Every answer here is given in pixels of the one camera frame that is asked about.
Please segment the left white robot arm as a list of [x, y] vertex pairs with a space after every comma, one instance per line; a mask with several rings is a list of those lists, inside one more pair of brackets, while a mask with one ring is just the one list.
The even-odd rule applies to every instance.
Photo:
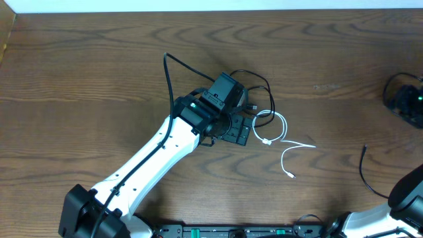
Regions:
[[86, 190], [66, 195], [58, 233], [62, 237], [152, 237], [135, 211], [149, 191], [205, 138], [245, 145], [250, 120], [239, 115], [248, 91], [222, 73], [209, 89], [178, 97], [157, 133], [122, 167]]

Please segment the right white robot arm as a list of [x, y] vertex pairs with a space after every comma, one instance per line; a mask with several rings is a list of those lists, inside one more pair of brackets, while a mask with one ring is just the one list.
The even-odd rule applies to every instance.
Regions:
[[[418, 129], [422, 129], [422, 88], [403, 85], [393, 97], [383, 89], [383, 104]], [[323, 237], [422, 236], [422, 166], [393, 187], [387, 202], [364, 212], [347, 212], [330, 224]]]

